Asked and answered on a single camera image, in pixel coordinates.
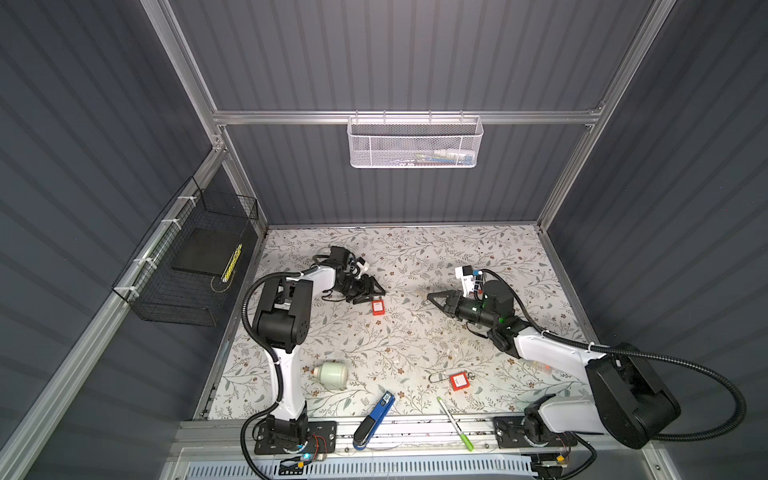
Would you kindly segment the red padlock with keys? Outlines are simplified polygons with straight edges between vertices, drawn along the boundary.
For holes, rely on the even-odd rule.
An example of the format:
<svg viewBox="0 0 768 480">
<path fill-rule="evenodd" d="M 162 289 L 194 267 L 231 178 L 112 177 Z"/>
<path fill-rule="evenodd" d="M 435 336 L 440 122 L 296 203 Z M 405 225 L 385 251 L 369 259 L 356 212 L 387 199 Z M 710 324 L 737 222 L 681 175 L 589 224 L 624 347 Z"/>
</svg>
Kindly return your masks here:
<svg viewBox="0 0 768 480">
<path fill-rule="evenodd" d="M 434 372 L 428 376 L 430 384 L 447 382 L 453 391 L 461 391 L 471 386 L 471 381 L 475 379 L 475 374 L 466 370 L 446 373 Z"/>
</svg>

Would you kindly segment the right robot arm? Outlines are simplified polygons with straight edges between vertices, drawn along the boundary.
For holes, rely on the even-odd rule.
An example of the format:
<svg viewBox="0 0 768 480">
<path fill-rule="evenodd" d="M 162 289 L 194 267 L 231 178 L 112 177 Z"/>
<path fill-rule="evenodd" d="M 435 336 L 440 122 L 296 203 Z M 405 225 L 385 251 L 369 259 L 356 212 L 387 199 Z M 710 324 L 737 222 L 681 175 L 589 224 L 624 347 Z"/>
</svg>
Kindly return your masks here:
<svg viewBox="0 0 768 480">
<path fill-rule="evenodd" d="M 747 413 L 741 390 L 728 378 L 703 365 L 677 357 L 644 352 L 629 343 L 607 346 L 563 337 L 537 322 L 521 296 L 498 273 L 461 267 L 459 290 L 431 292 L 428 301 L 448 318 L 479 326 L 482 337 L 511 357 L 538 362 L 564 372 L 588 387 L 572 400 L 546 394 L 526 410 L 531 443 L 539 445 L 559 433 L 609 435 L 622 445 L 640 449 L 651 441 L 698 442 L 735 430 Z M 734 401 L 723 423 L 690 433 L 669 433 L 667 427 L 682 407 L 656 372 L 666 363 L 702 374 L 719 383 Z"/>
</svg>

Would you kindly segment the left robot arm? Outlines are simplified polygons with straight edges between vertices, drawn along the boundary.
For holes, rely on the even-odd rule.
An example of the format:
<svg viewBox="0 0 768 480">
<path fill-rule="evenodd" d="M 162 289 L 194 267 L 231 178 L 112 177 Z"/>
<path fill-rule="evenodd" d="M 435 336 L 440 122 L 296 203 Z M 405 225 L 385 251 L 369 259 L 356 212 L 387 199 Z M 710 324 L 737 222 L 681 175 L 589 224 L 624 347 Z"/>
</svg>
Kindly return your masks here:
<svg viewBox="0 0 768 480">
<path fill-rule="evenodd" d="M 301 271 L 266 274 L 246 290 L 240 321 L 271 361 L 272 404 L 254 415 L 264 437 L 294 450 L 307 442 L 309 419 L 301 389 L 299 357 L 310 329 L 315 299 L 360 304 L 386 294 L 367 273 L 368 263 L 345 247 L 313 257 Z"/>
</svg>

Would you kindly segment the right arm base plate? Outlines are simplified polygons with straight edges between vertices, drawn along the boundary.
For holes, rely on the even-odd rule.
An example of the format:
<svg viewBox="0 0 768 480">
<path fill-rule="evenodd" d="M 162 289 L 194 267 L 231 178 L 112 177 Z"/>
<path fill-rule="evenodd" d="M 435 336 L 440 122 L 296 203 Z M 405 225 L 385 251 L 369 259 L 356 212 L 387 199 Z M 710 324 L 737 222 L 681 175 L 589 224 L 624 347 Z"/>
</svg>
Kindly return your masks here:
<svg viewBox="0 0 768 480">
<path fill-rule="evenodd" d="M 570 433 L 553 433 L 542 421 L 530 416 L 497 416 L 492 419 L 493 432 L 500 448 L 544 448 L 577 445 Z"/>
</svg>

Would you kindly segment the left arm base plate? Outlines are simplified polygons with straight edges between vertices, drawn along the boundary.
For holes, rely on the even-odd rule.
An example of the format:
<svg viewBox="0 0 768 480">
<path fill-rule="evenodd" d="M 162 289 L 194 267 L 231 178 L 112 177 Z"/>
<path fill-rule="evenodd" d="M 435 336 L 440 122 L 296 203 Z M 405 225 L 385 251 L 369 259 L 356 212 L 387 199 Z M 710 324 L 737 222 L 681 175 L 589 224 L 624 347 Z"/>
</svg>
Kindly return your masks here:
<svg viewBox="0 0 768 480">
<path fill-rule="evenodd" d="M 333 453 L 338 423 L 335 421 L 284 421 L 268 417 L 255 430 L 257 455 Z"/>
</svg>

